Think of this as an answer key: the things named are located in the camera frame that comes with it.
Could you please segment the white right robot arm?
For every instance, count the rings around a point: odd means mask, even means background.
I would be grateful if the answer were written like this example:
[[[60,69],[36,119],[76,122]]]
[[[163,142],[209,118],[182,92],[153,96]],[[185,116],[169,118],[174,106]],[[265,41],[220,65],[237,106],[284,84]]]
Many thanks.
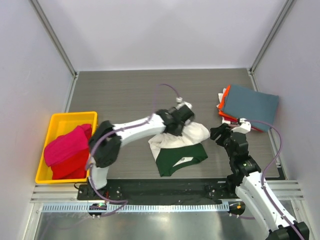
[[[250,156],[246,137],[250,131],[251,123],[245,119],[236,127],[223,123],[210,129],[210,139],[223,147],[229,158],[232,174],[226,178],[226,194],[242,200],[266,240],[309,239],[307,224],[297,221],[286,210],[269,187],[261,168]]]

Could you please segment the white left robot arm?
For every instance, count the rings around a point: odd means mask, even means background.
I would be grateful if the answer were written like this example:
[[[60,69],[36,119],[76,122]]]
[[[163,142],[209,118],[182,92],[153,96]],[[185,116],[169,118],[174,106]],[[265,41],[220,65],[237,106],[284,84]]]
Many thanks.
[[[88,142],[90,154],[85,168],[89,170],[89,195],[95,200],[106,195],[109,167],[117,160],[122,147],[162,133],[180,136],[183,128],[195,118],[192,108],[190,103],[183,101],[135,121],[122,124],[112,124],[108,120],[102,122]]]

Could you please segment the white and green t-shirt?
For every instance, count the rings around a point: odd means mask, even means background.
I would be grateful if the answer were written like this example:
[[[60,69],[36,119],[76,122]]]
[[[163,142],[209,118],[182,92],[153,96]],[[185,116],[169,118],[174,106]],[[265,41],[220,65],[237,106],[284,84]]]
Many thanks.
[[[209,130],[201,123],[192,122],[175,136],[161,133],[148,144],[161,177],[170,177],[176,171],[196,165],[208,158],[203,141],[210,138]]]

